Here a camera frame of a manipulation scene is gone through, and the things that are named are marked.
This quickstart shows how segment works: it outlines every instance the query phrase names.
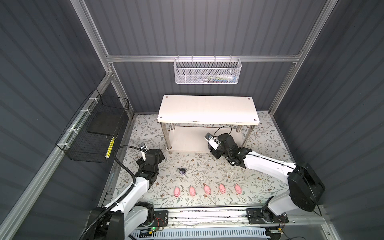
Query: white cable tray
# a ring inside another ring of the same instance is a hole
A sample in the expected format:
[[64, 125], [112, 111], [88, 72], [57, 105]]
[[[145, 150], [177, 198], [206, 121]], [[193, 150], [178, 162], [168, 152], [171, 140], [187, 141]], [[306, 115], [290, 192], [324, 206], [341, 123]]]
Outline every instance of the white cable tray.
[[241, 61], [239, 58], [216, 60], [215, 58], [175, 58], [175, 82], [177, 84], [236, 84]]
[[187, 228], [164, 229], [152, 233], [150, 237], [140, 237], [140, 230], [131, 235], [136, 239], [200, 239], [200, 238], [239, 238], [252, 237], [269, 239], [265, 229], [259, 227], [226, 227], [226, 228]]

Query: floor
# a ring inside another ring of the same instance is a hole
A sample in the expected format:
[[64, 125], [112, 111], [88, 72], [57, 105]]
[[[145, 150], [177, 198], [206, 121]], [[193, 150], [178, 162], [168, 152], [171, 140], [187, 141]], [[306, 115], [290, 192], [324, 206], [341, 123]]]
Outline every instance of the floor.
[[[246, 147], [265, 156], [291, 162], [269, 113], [261, 111], [258, 112], [258, 116], [260, 124], [255, 126]], [[197, 124], [196, 126], [220, 125]], [[247, 133], [248, 127], [243, 127], [243, 136]], [[159, 164], [160, 173], [157, 181], [141, 198], [142, 201], [152, 203], [155, 208], [262, 204], [270, 196], [288, 189], [286, 184], [274, 177], [255, 170], [231, 166], [224, 157], [217, 160], [205, 153], [168, 152], [160, 124], [157, 122], [157, 114], [136, 117], [129, 144], [138, 146], [142, 142], [145, 142], [149, 148], [160, 148], [166, 157]], [[136, 160], [140, 157], [140, 152], [127, 149], [124, 164], [135, 173], [138, 169]], [[187, 168], [187, 173], [180, 175], [178, 167]], [[129, 186], [131, 181], [130, 175], [122, 169], [114, 197]], [[220, 184], [225, 186], [226, 193], [219, 192]], [[242, 188], [241, 194], [235, 192], [236, 184]], [[204, 192], [204, 185], [211, 188], [210, 195]], [[196, 190], [194, 197], [189, 195], [190, 186]], [[180, 188], [179, 197], [174, 196], [175, 187]]]

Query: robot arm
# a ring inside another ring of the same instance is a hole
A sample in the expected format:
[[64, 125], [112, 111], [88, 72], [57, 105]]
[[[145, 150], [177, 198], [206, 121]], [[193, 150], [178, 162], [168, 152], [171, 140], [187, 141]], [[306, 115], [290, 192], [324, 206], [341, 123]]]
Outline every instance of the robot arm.
[[[146, 151], [143, 157], [136, 161], [139, 165], [139, 170], [134, 175], [136, 180], [134, 187], [127, 194], [127, 191], [132, 186], [131, 183], [119, 196], [105, 206], [105, 208], [108, 208], [114, 205], [114, 207], [105, 214], [103, 221], [95, 226], [94, 230], [89, 233], [87, 239], [95, 239], [95, 232], [106, 232], [105, 239], [129, 239], [128, 235], [139, 225], [150, 225], [153, 222], [153, 205], [137, 201], [156, 181], [157, 175], [159, 174], [158, 164], [161, 163], [165, 157], [160, 149], [148, 149], [145, 144], [141, 144], [140, 148]], [[91, 213], [91, 215], [98, 216], [102, 210], [104, 210], [104, 208], [96, 208], [93, 210], [95, 213]]]
[[295, 169], [293, 162], [283, 162], [263, 156], [255, 151], [247, 153], [244, 158], [246, 168], [254, 169], [271, 175], [288, 185], [288, 173]]
[[309, 164], [298, 166], [292, 162], [263, 156], [245, 147], [239, 148], [228, 133], [221, 134], [217, 139], [208, 133], [205, 139], [209, 150], [217, 159], [224, 156], [231, 165], [266, 173], [289, 186], [289, 190], [270, 197], [262, 207], [261, 213], [266, 222], [274, 222], [277, 216], [297, 208], [313, 211], [325, 190]]

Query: black wire mesh basket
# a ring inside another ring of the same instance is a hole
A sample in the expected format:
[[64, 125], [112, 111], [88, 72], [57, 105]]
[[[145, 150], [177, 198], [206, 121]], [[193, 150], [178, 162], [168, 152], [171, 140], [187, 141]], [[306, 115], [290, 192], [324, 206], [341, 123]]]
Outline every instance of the black wire mesh basket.
[[107, 163], [121, 143], [129, 122], [129, 102], [126, 98], [99, 94], [88, 109], [80, 110], [81, 117], [75, 126], [61, 134], [66, 141], [56, 145], [75, 161]]

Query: dark gray wall panel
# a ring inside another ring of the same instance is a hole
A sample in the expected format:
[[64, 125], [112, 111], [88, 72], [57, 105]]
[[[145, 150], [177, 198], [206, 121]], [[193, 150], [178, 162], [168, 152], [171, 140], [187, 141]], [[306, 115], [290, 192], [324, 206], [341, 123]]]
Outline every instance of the dark gray wall panel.
[[268, 110], [291, 63], [243, 63], [238, 84], [176, 84], [172, 63], [114, 63], [135, 112], [158, 112], [166, 94], [251, 96]]
[[343, 239], [382, 235], [383, 9], [339, 0], [275, 114], [295, 160], [325, 184], [321, 201]]
[[[105, 71], [70, 1], [1, 1], [0, 42], [2, 222]], [[65, 158], [15, 239], [79, 235], [110, 167]]]
[[297, 54], [325, 0], [86, 0], [110, 55]]

